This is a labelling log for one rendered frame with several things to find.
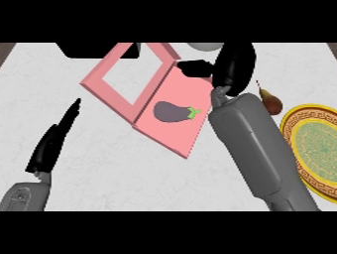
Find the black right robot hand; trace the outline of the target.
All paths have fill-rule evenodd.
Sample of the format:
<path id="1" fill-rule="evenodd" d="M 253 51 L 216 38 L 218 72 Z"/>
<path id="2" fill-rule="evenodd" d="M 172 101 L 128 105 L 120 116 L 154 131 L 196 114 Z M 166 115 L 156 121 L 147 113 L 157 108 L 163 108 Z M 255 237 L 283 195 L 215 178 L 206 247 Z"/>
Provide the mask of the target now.
<path id="1" fill-rule="evenodd" d="M 188 77 L 210 77 L 213 87 L 230 86 L 228 96 L 237 97 L 247 89 L 256 63 L 252 43 L 225 43 L 216 62 L 181 61 L 178 68 Z"/>

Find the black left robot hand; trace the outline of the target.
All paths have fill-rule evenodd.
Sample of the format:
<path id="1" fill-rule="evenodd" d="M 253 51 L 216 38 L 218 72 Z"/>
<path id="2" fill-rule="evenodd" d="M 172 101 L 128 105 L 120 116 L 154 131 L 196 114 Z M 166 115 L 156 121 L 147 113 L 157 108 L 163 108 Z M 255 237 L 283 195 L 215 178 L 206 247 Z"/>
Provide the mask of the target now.
<path id="1" fill-rule="evenodd" d="M 61 155 L 66 138 L 80 115 L 80 106 L 82 100 L 78 99 L 67 110 L 61 122 L 54 124 L 45 133 L 29 162 L 26 169 L 27 173 L 49 173 L 54 170 Z"/>

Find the pink open box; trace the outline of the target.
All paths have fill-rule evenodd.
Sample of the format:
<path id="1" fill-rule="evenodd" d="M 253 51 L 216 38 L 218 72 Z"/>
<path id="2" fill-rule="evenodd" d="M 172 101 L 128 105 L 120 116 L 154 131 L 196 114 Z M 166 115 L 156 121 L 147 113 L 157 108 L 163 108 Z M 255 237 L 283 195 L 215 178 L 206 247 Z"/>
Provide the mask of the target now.
<path id="1" fill-rule="evenodd" d="M 212 108 L 213 90 L 209 78 L 188 77 L 176 67 L 181 56 L 169 43 L 147 43 L 147 47 L 162 60 L 150 82 L 131 103 L 104 80 L 104 77 L 129 50 L 131 43 L 119 43 L 82 81 L 82 86 L 103 103 L 129 122 L 134 129 L 188 158 Z M 154 116 L 154 106 L 160 101 L 191 108 L 188 120 L 176 123 L 160 121 Z"/>

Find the purple eggplant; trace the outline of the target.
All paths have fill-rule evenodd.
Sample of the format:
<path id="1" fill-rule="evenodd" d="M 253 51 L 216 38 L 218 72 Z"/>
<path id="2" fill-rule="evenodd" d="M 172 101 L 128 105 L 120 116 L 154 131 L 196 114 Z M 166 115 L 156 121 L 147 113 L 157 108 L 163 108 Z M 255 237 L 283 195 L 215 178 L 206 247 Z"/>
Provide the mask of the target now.
<path id="1" fill-rule="evenodd" d="M 154 105 L 154 117 L 166 123 L 193 120 L 202 113 L 194 107 L 181 107 L 168 101 L 159 101 Z"/>

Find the yellow ornate plate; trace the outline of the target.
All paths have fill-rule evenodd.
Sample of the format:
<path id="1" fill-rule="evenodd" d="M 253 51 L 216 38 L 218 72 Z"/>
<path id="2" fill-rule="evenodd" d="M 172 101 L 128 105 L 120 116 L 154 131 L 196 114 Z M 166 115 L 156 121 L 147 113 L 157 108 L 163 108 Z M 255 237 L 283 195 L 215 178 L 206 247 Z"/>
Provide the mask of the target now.
<path id="1" fill-rule="evenodd" d="M 337 203 L 337 110 L 314 103 L 293 107 L 280 131 L 296 156 L 303 183 Z"/>

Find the grey rounded object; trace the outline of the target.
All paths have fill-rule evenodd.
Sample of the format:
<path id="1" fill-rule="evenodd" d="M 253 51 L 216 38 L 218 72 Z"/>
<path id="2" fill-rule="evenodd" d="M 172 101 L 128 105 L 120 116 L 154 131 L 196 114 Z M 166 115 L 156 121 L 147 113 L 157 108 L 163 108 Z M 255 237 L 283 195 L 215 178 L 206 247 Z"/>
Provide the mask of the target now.
<path id="1" fill-rule="evenodd" d="M 190 43 L 190 47 L 202 52 L 216 51 L 224 46 L 224 43 Z"/>

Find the brown pear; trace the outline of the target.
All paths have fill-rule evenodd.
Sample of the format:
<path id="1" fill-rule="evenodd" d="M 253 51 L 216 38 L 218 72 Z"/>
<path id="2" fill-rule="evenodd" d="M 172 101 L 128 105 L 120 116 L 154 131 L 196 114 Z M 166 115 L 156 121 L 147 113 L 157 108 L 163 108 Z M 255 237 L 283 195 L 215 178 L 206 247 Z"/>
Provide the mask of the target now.
<path id="1" fill-rule="evenodd" d="M 283 110 L 281 100 L 264 88 L 259 89 L 259 95 L 267 111 L 271 115 L 278 115 Z"/>

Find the black appliance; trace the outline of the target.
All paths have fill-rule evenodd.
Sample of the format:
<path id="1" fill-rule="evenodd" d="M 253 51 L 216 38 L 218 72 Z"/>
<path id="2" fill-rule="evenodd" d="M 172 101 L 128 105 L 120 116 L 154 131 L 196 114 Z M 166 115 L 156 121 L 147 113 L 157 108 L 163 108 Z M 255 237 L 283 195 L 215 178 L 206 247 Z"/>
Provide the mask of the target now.
<path id="1" fill-rule="evenodd" d="M 113 50 L 116 43 L 58 43 L 58 46 L 72 59 L 103 59 Z M 122 55 L 125 59 L 138 59 L 141 44 L 134 43 Z"/>

